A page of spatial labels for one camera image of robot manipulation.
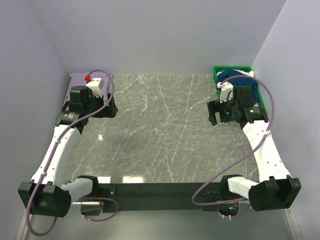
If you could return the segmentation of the blue t shirt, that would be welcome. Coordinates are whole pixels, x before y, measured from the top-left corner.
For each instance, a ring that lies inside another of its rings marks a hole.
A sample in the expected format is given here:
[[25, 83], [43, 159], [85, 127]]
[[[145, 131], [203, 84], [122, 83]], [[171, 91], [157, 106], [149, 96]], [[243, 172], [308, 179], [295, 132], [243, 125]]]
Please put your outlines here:
[[247, 75], [241, 74], [239, 72], [223, 72], [220, 75], [216, 76], [216, 79], [214, 81], [217, 84], [231, 77], [235, 78], [229, 80], [228, 82], [231, 83], [234, 87], [251, 87], [253, 102], [254, 104], [258, 104], [260, 100], [258, 91], [259, 84], [255, 80], [249, 78]]

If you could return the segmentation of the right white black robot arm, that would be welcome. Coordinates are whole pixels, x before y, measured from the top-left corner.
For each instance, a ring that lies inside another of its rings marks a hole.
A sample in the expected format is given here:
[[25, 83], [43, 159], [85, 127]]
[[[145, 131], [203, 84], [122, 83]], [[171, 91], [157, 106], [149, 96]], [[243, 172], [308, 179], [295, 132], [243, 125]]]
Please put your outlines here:
[[241, 175], [225, 175], [220, 181], [219, 193], [225, 200], [240, 197], [249, 200], [255, 211], [288, 209], [299, 191], [301, 182], [293, 178], [278, 153], [269, 130], [265, 109], [256, 104], [248, 86], [233, 86], [219, 83], [220, 97], [207, 103], [209, 121], [213, 126], [218, 121], [236, 121], [247, 137], [257, 164], [259, 181], [254, 182]]

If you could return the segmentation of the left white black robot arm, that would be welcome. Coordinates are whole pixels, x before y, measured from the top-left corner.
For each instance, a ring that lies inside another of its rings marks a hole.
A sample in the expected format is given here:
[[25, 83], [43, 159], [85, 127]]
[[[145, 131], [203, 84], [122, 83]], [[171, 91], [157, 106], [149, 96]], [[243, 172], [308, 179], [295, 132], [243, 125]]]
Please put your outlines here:
[[118, 112], [112, 92], [95, 95], [88, 85], [73, 86], [55, 120], [54, 133], [38, 170], [21, 182], [18, 194], [26, 215], [63, 218], [81, 199], [106, 201], [98, 177], [80, 175], [65, 184], [62, 180], [70, 155], [90, 118], [114, 118]]

